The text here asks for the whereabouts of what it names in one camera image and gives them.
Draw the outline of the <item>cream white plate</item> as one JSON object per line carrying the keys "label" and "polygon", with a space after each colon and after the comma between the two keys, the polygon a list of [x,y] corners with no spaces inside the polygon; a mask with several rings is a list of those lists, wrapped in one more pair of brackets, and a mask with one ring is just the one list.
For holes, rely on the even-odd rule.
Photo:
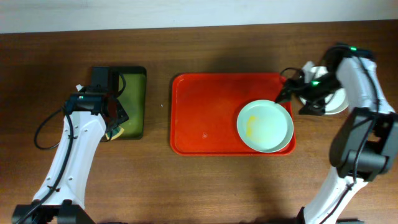
{"label": "cream white plate", "polygon": [[[313,67],[312,71],[315,73],[315,77],[321,77],[328,71],[326,67]],[[343,88],[336,90],[333,94],[328,95],[325,98],[325,115],[338,114],[348,107],[348,100],[346,98],[346,92]]]}

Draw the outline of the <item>green yellow sponge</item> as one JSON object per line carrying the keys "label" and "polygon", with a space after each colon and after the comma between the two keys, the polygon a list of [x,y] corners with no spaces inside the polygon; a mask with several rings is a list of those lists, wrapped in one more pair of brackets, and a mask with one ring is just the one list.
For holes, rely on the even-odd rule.
{"label": "green yellow sponge", "polygon": [[120,137],[124,132],[124,128],[118,126],[105,134],[107,141],[115,140],[116,138]]}

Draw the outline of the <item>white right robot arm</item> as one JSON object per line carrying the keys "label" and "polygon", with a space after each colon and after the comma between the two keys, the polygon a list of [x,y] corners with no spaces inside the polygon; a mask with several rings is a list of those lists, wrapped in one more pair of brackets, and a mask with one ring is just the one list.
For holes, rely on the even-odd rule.
{"label": "white right robot arm", "polygon": [[387,102],[376,75],[371,51],[337,43],[322,56],[326,74],[317,78],[306,68],[284,81],[276,103],[292,96],[306,102],[299,113],[325,114],[328,95],[343,89],[349,116],[332,141],[331,169],[315,198],[302,207],[293,223],[340,223],[349,201],[397,157],[397,113]]}

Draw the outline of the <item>light green plate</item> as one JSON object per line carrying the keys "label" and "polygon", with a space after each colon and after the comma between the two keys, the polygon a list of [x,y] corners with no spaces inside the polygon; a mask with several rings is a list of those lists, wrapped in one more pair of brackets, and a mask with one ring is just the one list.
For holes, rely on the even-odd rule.
{"label": "light green plate", "polygon": [[250,149],[274,153],[294,138],[294,122],[290,113],[270,100],[256,100],[245,105],[238,113],[236,129],[240,139]]}

